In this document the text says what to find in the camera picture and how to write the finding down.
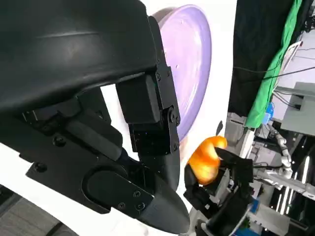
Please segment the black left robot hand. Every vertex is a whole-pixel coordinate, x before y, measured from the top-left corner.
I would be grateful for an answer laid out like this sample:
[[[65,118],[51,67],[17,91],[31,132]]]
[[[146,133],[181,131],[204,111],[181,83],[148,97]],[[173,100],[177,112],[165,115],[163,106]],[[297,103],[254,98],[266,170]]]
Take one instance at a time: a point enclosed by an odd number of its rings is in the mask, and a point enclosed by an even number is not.
[[[183,234],[181,117],[139,0],[0,3],[0,141],[27,177],[101,214]]]

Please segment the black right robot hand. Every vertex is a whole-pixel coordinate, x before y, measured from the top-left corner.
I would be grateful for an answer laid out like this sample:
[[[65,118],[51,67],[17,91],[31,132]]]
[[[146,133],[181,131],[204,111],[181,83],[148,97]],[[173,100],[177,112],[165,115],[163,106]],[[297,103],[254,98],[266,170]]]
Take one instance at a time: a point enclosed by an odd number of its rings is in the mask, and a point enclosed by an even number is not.
[[[210,197],[220,183],[216,178],[226,170],[233,186],[223,201],[216,203]],[[205,157],[192,156],[185,166],[184,180],[184,197],[208,219],[225,210],[242,214],[252,203],[253,162],[225,149],[216,147]]]

